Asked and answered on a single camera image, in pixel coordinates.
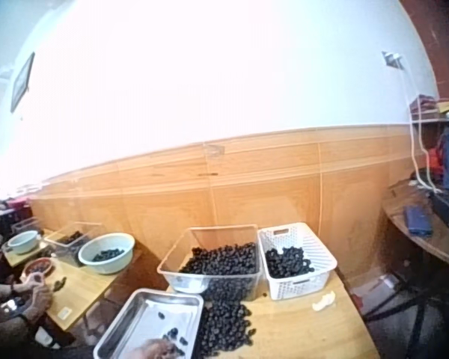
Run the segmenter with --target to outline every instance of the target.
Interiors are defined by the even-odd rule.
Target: metal tray
[[[138,289],[126,301],[93,351],[95,359],[119,359],[148,339],[161,339],[172,328],[178,329],[176,344],[192,357],[200,324],[203,299],[199,295]],[[165,315],[158,317],[158,312]],[[183,337],[187,346],[180,344]]]

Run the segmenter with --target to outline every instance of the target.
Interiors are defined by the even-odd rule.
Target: plastic bin
[[[73,242],[66,243],[74,233],[80,232]],[[45,242],[48,242],[53,249],[53,257],[57,257],[66,263],[69,263],[76,267],[83,266],[78,258],[78,252],[80,248],[88,241],[105,234],[103,232],[103,226],[101,223],[88,223],[88,222],[73,222],[67,226],[44,236]]]
[[[329,273],[337,267],[336,259],[307,224],[263,228],[258,235],[266,279],[269,282],[269,294],[275,301],[321,290],[328,281]],[[311,260],[314,272],[289,278],[271,277],[265,253],[276,248],[278,253],[282,254],[283,248],[289,247],[302,248],[305,259]]]
[[[242,275],[204,275],[179,273],[192,257],[195,247],[207,250],[225,245],[256,244],[257,271]],[[158,266],[177,292],[201,294],[205,301],[252,301],[263,272],[257,243],[257,226],[193,227],[185,231]]]
[[[41,220],[37,217],[30,217],[18,223],[12,224],[12,233],[14,235],[29,230],[36,230],[41,236],[43,235]]]

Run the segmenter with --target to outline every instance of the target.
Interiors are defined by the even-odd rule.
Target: ceiling
[[[64,0],[0,0],[0,102],[20,48],[41,17]]]

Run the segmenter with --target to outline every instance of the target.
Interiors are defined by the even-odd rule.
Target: white bowl
[[[38,232],[36,230],[28,230],[17,234],[7,243],[17,254],[24,254],[31,251],[38,244]]]
[[[112,274],[125,268],[133,258],[135,239],[125,233],[110,233],[96,237],[84,245],[78,253],[80,262],[99,274]],[[123,249],[124,252],[110,260],[93,262],[93,258],[101,251],[109,249]]]

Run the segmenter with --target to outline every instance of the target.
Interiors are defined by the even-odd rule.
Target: framed picture
[[[15,108],[18,106],[23,95],[25,95],[25,92],[28,90],[28,80],[30,79],[31,65],[33,64],[34,57],[35,53],[33,52],[27,62],[25,62],[25,65],[23,65],[15,79],[15,82],[13,83],[12,105],[10,112],[15,111]]]

